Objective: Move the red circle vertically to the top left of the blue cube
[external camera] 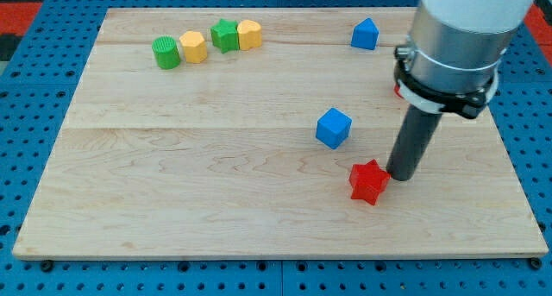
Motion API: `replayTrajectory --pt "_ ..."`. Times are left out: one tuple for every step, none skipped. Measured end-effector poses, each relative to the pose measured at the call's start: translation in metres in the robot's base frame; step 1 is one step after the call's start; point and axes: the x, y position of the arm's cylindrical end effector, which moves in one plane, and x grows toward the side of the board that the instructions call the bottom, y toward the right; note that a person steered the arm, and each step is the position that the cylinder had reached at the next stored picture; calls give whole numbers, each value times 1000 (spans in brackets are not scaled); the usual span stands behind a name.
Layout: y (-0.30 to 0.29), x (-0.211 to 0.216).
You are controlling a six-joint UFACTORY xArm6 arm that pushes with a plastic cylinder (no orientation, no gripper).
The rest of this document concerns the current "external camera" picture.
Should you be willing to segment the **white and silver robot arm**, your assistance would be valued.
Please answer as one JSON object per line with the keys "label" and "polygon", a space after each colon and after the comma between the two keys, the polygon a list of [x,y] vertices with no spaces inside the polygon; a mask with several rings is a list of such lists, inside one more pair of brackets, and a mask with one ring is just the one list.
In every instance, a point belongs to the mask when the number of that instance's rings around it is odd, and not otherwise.
{"label": "white and silver robot arm", "polygon": [[430,114],[476,118],[493,98],[499,65],[534,0],[419,0],[395,49],[398,95]]}

